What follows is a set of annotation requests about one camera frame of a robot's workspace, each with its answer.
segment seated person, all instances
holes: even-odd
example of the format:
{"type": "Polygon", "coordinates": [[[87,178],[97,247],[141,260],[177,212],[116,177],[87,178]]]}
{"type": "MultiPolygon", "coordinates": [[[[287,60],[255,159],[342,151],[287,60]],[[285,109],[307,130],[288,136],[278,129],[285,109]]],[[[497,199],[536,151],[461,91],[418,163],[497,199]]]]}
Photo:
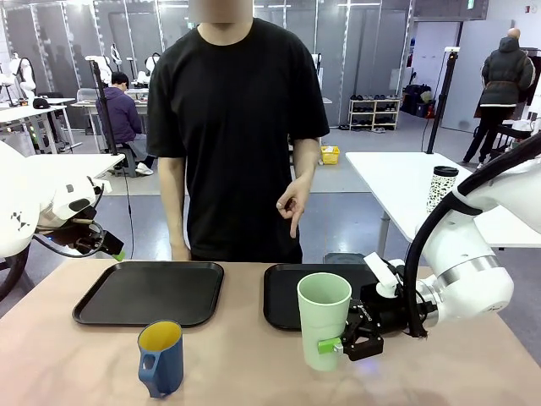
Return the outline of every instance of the seated person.
{"type": "MultiPolygon", "coordinates": [[[[128,89],[129,79],[123,72],[113,72],[111,86],[104,89],[107,99],[107,110],[111,119],[112,136],[117,144],[128,144],[139,161],[135,171],[142,175],[154,173],[152,163],[154,157],[146,154],[146,135],[141,134],[141,120],[135,108],[135,101],[124,92],[128,89]]],[[[96,100],[96,108],[100,114],[103,131],[107,131],[105,117],[102,115],[101,103],[96,100]]]]}

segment man's left hand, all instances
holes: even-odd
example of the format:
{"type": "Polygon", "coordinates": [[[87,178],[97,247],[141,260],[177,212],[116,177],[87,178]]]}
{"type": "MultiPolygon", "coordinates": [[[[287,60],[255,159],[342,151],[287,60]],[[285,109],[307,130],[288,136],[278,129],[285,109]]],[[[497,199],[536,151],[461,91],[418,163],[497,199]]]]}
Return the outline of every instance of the man's left hand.
{"type": "Polygon", "coordinates": [[[310,184],[310,177],[301,176],[300,178],[293,180],[276,203],[276,208],[281,216],[286,219],[291,218],[291,230],[289,235],[292,239],[297,237],[297,226],[304,213],[306,202],[308,201],[310,184]]]}

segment blue mug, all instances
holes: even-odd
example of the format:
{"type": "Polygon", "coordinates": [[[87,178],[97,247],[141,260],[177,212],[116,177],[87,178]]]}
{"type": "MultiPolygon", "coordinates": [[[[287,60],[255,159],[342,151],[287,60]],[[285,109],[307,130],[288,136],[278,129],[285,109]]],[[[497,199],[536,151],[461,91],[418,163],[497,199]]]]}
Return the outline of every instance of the blue mug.
{"type": "Polygon", "coordinates": [[[137,339],[141,360],[139,379],[151,398],[175,392],[183,381],[183,330],[175,321],[149,324],[137,339]]]}

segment black t-shirt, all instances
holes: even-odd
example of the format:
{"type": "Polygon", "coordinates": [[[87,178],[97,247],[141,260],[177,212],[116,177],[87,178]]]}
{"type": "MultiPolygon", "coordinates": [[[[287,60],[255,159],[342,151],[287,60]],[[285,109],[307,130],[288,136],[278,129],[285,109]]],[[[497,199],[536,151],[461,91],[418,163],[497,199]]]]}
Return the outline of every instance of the black t-shirt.
{"type": "Polygon", "coordinates": [[[291,183],[287,136],[329,133],[314,62],[260,19],[231,46],[198,30],[168,48],[150,81],[148,150],[186,157],[194,255],[273,262],[298,248],[276,202],[291,183]]]}

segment black tray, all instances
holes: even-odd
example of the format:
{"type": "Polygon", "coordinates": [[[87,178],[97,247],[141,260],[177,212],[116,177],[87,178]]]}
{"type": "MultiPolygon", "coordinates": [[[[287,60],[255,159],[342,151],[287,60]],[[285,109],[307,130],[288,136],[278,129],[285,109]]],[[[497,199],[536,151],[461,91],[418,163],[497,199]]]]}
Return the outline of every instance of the black tray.
{"type": "Polygon", "coordinates": [[[210,262],[121,262],[101,274],[73,317],[94,326],[198,326],[214,314],[222,280],[223,268],[210,262]]]}
{"type": "Polygon", "coordinates": [[[352,285],[352,298],[360,299],[361,287],[377,283],[365,264],[275,265],[265,272],[263,315],[269,324],[280,330],[301,331],[298,313],[297,285],[311,273],[334,273],[352,285]]]}

